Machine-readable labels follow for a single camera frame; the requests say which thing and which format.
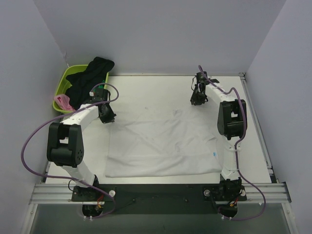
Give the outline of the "lime green plastic basket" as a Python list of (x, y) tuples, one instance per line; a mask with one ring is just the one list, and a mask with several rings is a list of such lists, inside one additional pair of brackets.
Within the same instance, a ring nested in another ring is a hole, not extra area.
[[(62, 78), (60, 79), (60, 82), (59, 82), (58, 87), (57, 87), (56, 92), (55, 92), (55, 96), (65, 94), (67, 89), (72, 86), (71, 83), (66, 79), (67, 76), (72, 75), (72, 74), (76, 74), (79, 72), (84, 72), (87, 69), (87, 66), (88, 65), (85, 64), (85, 65), (73, 65), (73, 66), (68, 67), (65, 70)], [(63, 114), (67, 114), (67, 113), (72, 112), (70, 110), (63, 110), (61, 107), (59, 107), (58, 103), (55, 100), (53, 100), (52, 106), (56, 111), (61, 112)]]

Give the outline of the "white t shirt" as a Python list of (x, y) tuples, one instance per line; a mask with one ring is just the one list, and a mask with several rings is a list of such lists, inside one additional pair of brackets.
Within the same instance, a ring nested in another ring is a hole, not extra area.
[(105, 175), (161, 177), (221, 172), (217, 137), (202, 112), (180, 109), (172, 118), (121, 121), (110, 128)]

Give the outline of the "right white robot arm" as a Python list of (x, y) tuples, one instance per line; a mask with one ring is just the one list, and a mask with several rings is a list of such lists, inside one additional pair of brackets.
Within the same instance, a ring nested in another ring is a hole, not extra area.
[(223, 165), (221, 176), (225, 180), (238, 180), (238, 152), (240, 142), (247, 131), (246, 102), (239, 97), (237, 90), (232, 87), (225, 91), (217, 79), (199, 72), (192, 80), (193, 91), (190, 102), (194, 106), (213, 101), (218, 104), (217, 130), (223, 138)]

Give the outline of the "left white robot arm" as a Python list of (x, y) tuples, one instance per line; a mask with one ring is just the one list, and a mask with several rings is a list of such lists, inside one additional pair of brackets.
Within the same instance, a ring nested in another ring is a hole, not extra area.
[(100, 194), (98, 178), (83, 161), (83, 130), (97, 118), (103, 124), (115, 121), (116, 114), (110, 107), (110, 91), (96, 88), (90, 94), (80, 112), (72, 113), (60, 123), (49, 126), (47, 159), (65, 170), (71, 179), (76, 178), (76, 185), (84, 187), (82, 194), (88, 200), (96, 200)]

